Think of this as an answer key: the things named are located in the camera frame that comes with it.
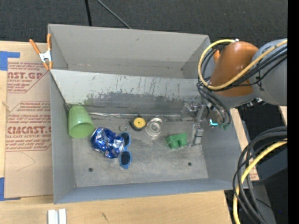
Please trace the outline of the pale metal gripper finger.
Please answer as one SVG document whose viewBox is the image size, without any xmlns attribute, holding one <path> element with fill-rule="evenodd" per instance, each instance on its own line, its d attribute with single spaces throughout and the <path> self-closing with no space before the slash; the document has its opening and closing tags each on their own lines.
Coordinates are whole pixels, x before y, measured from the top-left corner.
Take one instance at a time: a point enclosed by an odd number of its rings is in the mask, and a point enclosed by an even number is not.
<svg viewBox="0 0 299 224">
<path fill-rule="evenodd" d="M 186 103 L 184 105 L 186 112 L 198 112 L 201 108 L 202 105 L 197 103 Z"/>
<path fill-rule="evenodd" d="M 192 126 L 192 135 L 190 146 L 196 146 L 201 144 L 202 136 L 203 136 L 204 129 L 199 124 L 194 124 Z"/>
</svg>

